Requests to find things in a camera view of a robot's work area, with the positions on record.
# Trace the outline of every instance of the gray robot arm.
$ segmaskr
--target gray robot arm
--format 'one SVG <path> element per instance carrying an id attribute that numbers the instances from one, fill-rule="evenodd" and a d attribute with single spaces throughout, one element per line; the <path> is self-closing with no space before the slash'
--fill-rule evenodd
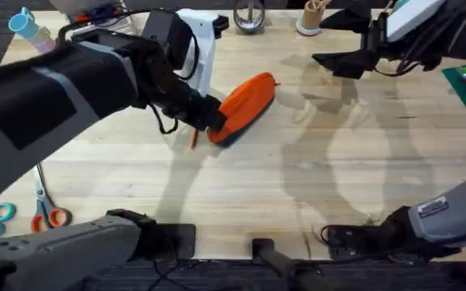
<path id="1" fill-rule="evenodd" d="M 167 11 L 150 17 L 157 20 L 146 32 L 160 36 L 152 38 L 157 41 L 96 29 L 41 57 L 0 67 L 0 193 L 83 130 L 131 106 L 156 106 L 199 130 L 222 128 L 220 102 L 173 72 L 185 63 L 188 24 Z M 169 33 L 159 31 L 168 27 Z M 126 211 L 1 238 L 0 289 L 62 290 L 109 264 L 159 255 L 165 239 L 155 221 Z"/>
<path id="2" fill-rule="evenodd" d="M 441 196 L 411 207 L 409 220 L 419 238 L 446 247 L 466 246 L 463 239 L 466 237 L 466 181 Z"/>
<path id="3" fill-rule="evenodd" d="M 399 2 L 394 11 L 383 11 L 375 20 L 368 4 L 354 2 L 320 26 L 361 34 L 356 51 L 312 55 L 338 77 L 359 79 L 365 71 L 378 71 L 381 58 L 400 61 L 396 72 L 385 73 L 390 77 L 407 74 L 419 65 L 431 71 L 443 57 L 466 60 L 466 0 Z"/>

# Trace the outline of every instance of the white robot part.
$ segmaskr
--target white robot part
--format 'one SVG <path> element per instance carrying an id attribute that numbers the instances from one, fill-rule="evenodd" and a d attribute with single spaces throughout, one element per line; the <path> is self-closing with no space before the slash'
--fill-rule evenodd
<path id="1" fill-rule="evenodd" d="M 213 22 L 218 18 L 218 15 L 191 9 L 181 9 L 177 11 L 177 14 L 192 28 L 199 46 L 197 70 L 187 83 L 193 89 L 197 90 L 202 97 L 206 97 L 210 91 L 211 71 L 213 69 L 215 56 L 215 34 Z M 192 41 L 183 69 L 181 70 L 181 76 L 188 76 L 192 71 L 195 62 L 194 53 L 195 44 Z"/>
<path id="2" fill-rule="evenodd" d="M 59 10 L 59 12 L 64 14 L 64 18 L 67 20 L 68 23 L 74 21 L 73 15 L 83 14 L 84 11 L 94 9 L 98 6 L 114 4 L 126 8 L 125 2 L 123 0 L 50 0 L 50 2 L 55 6 L 55 8 L 57 8 L 57 10 Z M 129 16 L 119 21 L 117 21 L 117 19 L 110 19 L 105 23 L 101 23 L 98 25 L 89 23 L 89 25 L 85 27 L 74 29 L 68 32 L 66 37 L 70 39 L 71 36 L 90 32 L 98 28 L 105 28 L 114 32 L 125 33 L 133 36 L 138 34 L 138 25 L 134 21 L 134 18 L 132 16 Z"/>
<path id="3" fill-rule="evenodd" d="M 408 0 L 388 17 L 388 41 L 400 40 L 433 16 L 446 0 Z"/>

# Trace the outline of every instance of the blue cup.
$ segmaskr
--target blue cup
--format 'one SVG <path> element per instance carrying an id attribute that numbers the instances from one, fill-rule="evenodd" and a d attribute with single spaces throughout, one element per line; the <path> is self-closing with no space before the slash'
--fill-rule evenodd
<path id="1" fill-rule="evenodd" d="M 26 7 L 8 21 L 8 28 L 19 34 L 25 39 L 32 38 L 39 31 L 39 26 L 36 24 L 36 17 Z"/>

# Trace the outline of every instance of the scissor blade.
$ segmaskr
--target scissor blade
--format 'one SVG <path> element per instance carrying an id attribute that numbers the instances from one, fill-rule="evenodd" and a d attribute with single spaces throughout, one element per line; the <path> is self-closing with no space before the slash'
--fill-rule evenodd
<path id="1" fill-rule="evenodd" d="M 36 194 L 46 194 L 46 187 L 44 186 L 44 179 L 42 175 L 42 168 L 40 164 L 37 164 L 33 167 L 33 179 L 36 186 Z"/>

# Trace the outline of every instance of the cable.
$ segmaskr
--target cable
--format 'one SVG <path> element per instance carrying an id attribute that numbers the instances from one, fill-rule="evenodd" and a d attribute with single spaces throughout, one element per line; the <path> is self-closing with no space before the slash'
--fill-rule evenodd
<path id="1" fill-rule="evenodd" d="M 146 13 L 146 12 L 151 12 L 151 11 L 152 11 L 152 9 L 140 9 L 140 10 L 135 10 L 135 11 L 121 12 L 121 13 L 118 13 L 118 14 L 115 14 L 115 15 L 110 15 L 110 16 L 102 16 L 102 17 L 95 17 L 95 18 L 91 18 L 91 19 L 83 19 L 83 20 L 75 21 L 73 23 L 65 25 L 64 27 L 62 27 L 58 31 L 58 36 L 57 36 L 58 45 L 59 46 L 66 45 L 66 33 L 69 32 L 69 31 L 72 31 L 72 30 L 74 30 L 76 28 L 79 28 L 84 24 L 87 24 L 87 23 L 90 23 L 90 22 L 97 22 L 97 21 L 107 20 L 107 19 L 111 19 L 111 18 L 115 18 L 115 17 L 127 17 L 127 16 L 131 16 L 131 15 L 135 15 L 135 14 L 139 14 L 139 13 Z"/>
<path id="2" fill-rule="evenodd" d="M 189 79 L 191 79 L 193 75 L 195 74 L 195 72 L 197 71 L 197 66 L 199 65 L 199 55 L 201 53 L 201 50 L 199 49 L 199 44 L 197 43 L 197 37 L 193 33 L 192 29 L 190 29 L 190 31 L 192 32 L 193 43 L 195 44 L 195 50 L 193 54 L 193 68 L 192 68 L 192 71 L 190 71 L 190 74 L 188 76 L 186 77 L 178 76 L 179 79 L 183 81 L 188 81 Z"/>
<path id="3" fill-rule="evenodd" d="M 402 70 L 400 72 L 396 72 L 396 73 L 383 73 L 383 72 L 379 71 L 379 69 L 377 69 L 377 68 L 374 68 L 374 71 L 379 73 L 379 74 L 382 74 L 384 76 L 388 76 L 388 77 L 400 77 L 400 76 L 404 76 L 405 74 L 411 72 L 412 70 L 414 70 L 414 68 L 418 67 L 419 65 L 421 65 L 421 63 L 416 62 L 416 63 L 412 64 L 409 68 L 407 68 L 405 70 Z"/>
<path id="4" fill-rule="evenodd" d="M 115 9 L 122 9 L 123 12 L 129 11 L 129 9 L 127 9 L 126 7 L 123 7 L 122 5 L 116 5 L 114 8 L 115 8 Z M 116 19 L 115 21 L 113 21 L 113 22 L 110 23 L 110 24 L 105 24 L 105 25 L 102 25 L 102 24 L 95 24 L 95 26 L 101 27 L 101 28 L 111 27 L 111 26 L 113 26 L 113 25 L 119 23 L 121 20 L 123 20 L 123 19 L 125 19 L 125 18 L 127 18 L 127 17 L 129 17 L 129 16 L 121 16 L 121 17 L 119 17 L 118 19 Z"/>
<path id="5" fill-rule="evenodd" d="M 321 237 L 321 241 L 322 241 L 325 245 L 331 247 L 332 244 L 330 243 L 330 240 L 326 239 L 325 236 L 324 236 L 324 231 L 325 231 L 327 228 L 329 228 L 329 227 L 330 227 L 330 226 L 323 226 L 323 228 L 322 228 L 321 231 L 320 231 L 320 237 Z"/>
<path id="6" fill-rule="evenodd" d="M 179 128 L 179 121 L 177 120 L 177 118 L 174 117 L 174 125 L 172 126 L 170 130 L 166 131 L 163 125 L 163 121 L 161 120 L 161 116 L 159 116 L 158 109 L 152 103 L 149 103 L 148 105 L 150 106 L 150 108 L 152 108 L 152 112 L 155 115 L 155 119 L 158 121 L 159 131 L 162 134 L 174 133 Z"/>
<path id="7" fill-rule="evenodd" d="M 156 274 L 159 275 L 159 278 L 152 284 L 152 286 L 148 289 L 148 291 L 151 291 L 153 288 L 155 288 L 156 285 L 161 283 L 161 281 L 163 281 L 163 280 L 167 280 L 167 281 L 171 282 L 172 284 L 176 285 L 177 287 L 179 287 L 179 288 L 181 288 L 183 290 L 195 291 L 194 289 L 192 289 L 192 288 L 190 288 L 190 287 L 188 287 L 186 285 L 183 285 L 183 284 L 179 283 L 178 281 L 173 280 L 173 279 L 168 277 L 168 275 L 173 273 L 180 266 L 179 263 L 177 263 L 177 265 L 175 267 L 170 268 L 164 274 L 162 274 L 161 271 L 159 270 L 158 263 L 155 260 L 154 260 L 153 263 L 154 263 L 154 270 L 155 270 Z M 201 262 L 198 262 L 198 263 L 194 264 L 193 266 L 191 266 L 191 268 L 195 268 L 199 264 L 201 264 Z"/>

